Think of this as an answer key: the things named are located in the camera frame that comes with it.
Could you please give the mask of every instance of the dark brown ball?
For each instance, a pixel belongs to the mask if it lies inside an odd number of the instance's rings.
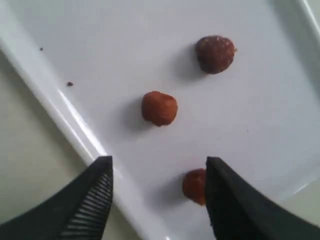
[[[195,45],[200,68],[207,74],[218,74],[226,70],[234,61],[236,51],[230,39],[219,35],[205,36]]]
[[[151,91],[143,96],[142,116],[146,121],[160,127],[171,124],[177,115],[177,100],[168,94]]]
[[[206,170],[203,168],[188,172],[183,179],[182,191],[184,196],[203,206],[206,204]]]

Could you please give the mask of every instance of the beige table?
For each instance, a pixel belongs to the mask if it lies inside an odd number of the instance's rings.
[[[0,223],[41,203],[85,169],[0,52]],[[139,239],[113,206],[104,239]]]

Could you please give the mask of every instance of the white rectangular plate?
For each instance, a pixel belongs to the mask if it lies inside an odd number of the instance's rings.
[[[87,164],[113,155],[115,202],[149,240],[212,239],[181,191],[207,156],[276,201],[319,176],[318,30],[304,0],[0,0],[1,50]],[[206,35],[237,53],[200,77]],[[141,117],[153,90],[178,101],[170,126]]]

